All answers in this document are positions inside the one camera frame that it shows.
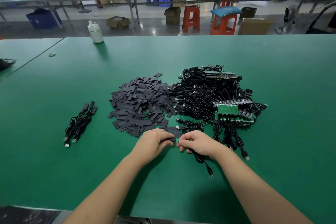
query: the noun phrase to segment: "white bottle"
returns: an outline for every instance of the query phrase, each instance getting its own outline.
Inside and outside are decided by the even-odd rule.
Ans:
[[[100,31],[100,27],[97,23],[92,23],[92,21],[89,21],[89,25],[87,26],[87,28],[89,29],[91,38],[94,43],[99,44],[104,42],[102,32]]]

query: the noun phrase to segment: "red stool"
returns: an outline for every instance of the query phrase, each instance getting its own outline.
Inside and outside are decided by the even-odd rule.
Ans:
[[[222,0],[221,7],[232,5],[232,4],[233,2],[231,2],[230,0]]]
[[[189,27],[197,26],[197,31],[200,30],[200,8],[197,5],[188,5],[184,8],[182,28],[188,32]]]
[[[226,15],[221,19],[221,23],[219,26],[215,26],[216,25],[216,19],[220,18],[217,15],[215,15],[215,19],[213,20],[212,23],[212,28],[210,31],[210,35],[234,35],[235,34],[235,29],[236,29],[236,22],[237,22],[237,14],[230,14],[230,15]],[[233,28],[228,27],[228,22],[229,19],[234,19],[234,24],[233,24]]]

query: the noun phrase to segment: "shiny floor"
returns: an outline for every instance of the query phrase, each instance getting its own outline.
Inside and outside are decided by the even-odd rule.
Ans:
[[[274,28],[283,23],[285,8],[289,5],[298,5],[298,1],[285,1],[285,2],[263,2],[258,3],[258,6],[240,2],[235,4],[238,8],[244,6],[256,7],[256,18],[267,18],[273,22],[268,31],[268,34],[275,34]],[[309,24],[316,18],[317,14],[321,11],[318,9],[325,5],[320,3],[313,13],[309,13],[312,3],[305,3],[300,8],[299,21],[300,23],[295,27],[292,34],[304,34]],[[79,14],[77,8],[66,8],[73,26],[70,26],[69,21],[63,10],[57,10],[63,25],[62,29],[55,27],[50,30],[35,30],[26,18],[25,14],[31,13],[32,9],[16,9],[16,10],[2,10],[3,15],[9,21],[0,22],[0,37],[4,39],[21,39],[21,38],[49,38],[49,37],[67,37],[67,36],[89,36],[87,30],[88,20],[95,21],[99,24],[103,36],[164,36],[164,35],[209,35],[212,26],[211,13],[213,3],[201,3],[200,7],[200,31],[190,28],[189,32],[182,31],[182,20],[184,7],[181,8],[181,22],[180,25],[166,25],[164,11],[166,7],[153,7],[139,5],[140,23],[136,24],[136,29],[130,25],[129,29],[124,31],[112,30],[106,26],[106,19],[113,16],[123,16],[131,19],[130,9],[127,5],[117,7],[107,7],[97,9],[96,7],[90,8],[90,14]],[[334,13],[334,9],[329,9],[317,22],[317,28],[324,29],[328,24],[330,18]],[[239,31],[238,22],[236,27],[236,34]]]

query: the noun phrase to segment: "person's left hand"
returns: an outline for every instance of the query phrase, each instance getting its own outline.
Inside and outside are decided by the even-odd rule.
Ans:
[[[140,137],[130,155],[142,165],[146,165],[156,158],[164,147],[173,145],[172,141],[166,140],[173,137],[173,134],[160,128],[148,130]]]

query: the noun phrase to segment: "green table surface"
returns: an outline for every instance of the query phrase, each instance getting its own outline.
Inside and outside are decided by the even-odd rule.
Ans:
[[[9,76],[63,38],[0,40],[0,59],[16,59],[10,68],[0,72],[0,79]]]
[[[107,118],[112,91],[137,76],[161,72],[170,84],[184,68],[224,64],[268,104],[239,131],[247,165],[313,222],[333,223],[335,48],[334,35],[66,38],[48,51],[55,57],[44,53],[0,83],[0,204],[73,210],[137,141]],[[65,149],[64,129],[91,100],[96,115]],[[219,166],[209,165],[215,179],[194,156],[167,149],[138,175],[120,214],[249,223]]]

